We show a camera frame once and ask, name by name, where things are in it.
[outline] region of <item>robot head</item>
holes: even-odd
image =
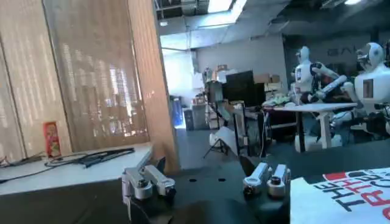
[[[373,71],[379,64],[385,61],[385,52],[377,43],[368,43],[357,51],[358,62],[364,70]]]
[[[299,49],[299,51],[296,54],[299,63],[309,60],[309,55],[310,55],[310,50],[306,46],[303,46],[301,49]]]

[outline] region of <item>black monitor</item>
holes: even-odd
[[[223,87],[224,98],[229,101],[243,100],[246,107],[255,107],[265,101],[264,83],[255,84],[252,71],[227,75]]]

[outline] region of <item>white table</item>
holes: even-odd
[[[0,184],[0,196],[14,193],[39,191],[78,184],[95,183],[119,179],[125,168],[141,168],[152,154],[152,143],[114,147],[106,150],[134,148],[134,152],[119,156],[87,169],[82,165],[69,164],[31,177],[12,180]],[[0,169],[0,180],[45,170],[44,161],[25,164],[18,167]]]
[[[300,113],[300,115],[297,116],[299,118],[302,116],[302,112],[317,112],[319,113],[319,116],[317,119],[320,120],[321,125],[321,139],[322,139],[322,148],[327,149],[332,146],[332,137],[330,136],[330,128],[329,128],[329,112],[332,112],[334,110],[348,108],[348,107],[356,107],[357,103],[312,103],[312,104],[306,104],[306,105],[300,105],[300,106],[294,106],[294,107],[275,107],[274,110],[277,111],[292,111],[296,113]],[[300,140],[300,148],[301,150],[304,149],[304,137],[302,136],[303,130],[302,130],[302,118],[300,118],[301,121],[298,122],[298,129],[299,130],[299,140]]]

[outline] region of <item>metal clamp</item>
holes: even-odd
[[[249,177],[243,179],[244,195],[251,196],[261,192],[264,178],[272,172],[272,168],[266,163],[260,163]]]
[[[286,165],[279,164],[273,176],[267,181],[268,194],[275,198],[283,198],[286,195],[290,176],[290,169]]]
[[[138,169],[125,169],[122,175],[122,197],[127,204],[128,198],[134,196],[138,200],[145,200],[153,195],[153,187],[150,181],[141,176]]]
[[[176,194],[175,181],[164,176],[152,165],[142,168],[141,173],[148,181],[156,185],[158,194],[161,196],[174,196]]]

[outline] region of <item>t-shirt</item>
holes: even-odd
[[[390,223],[390,168],[292,180],[291,223]]]

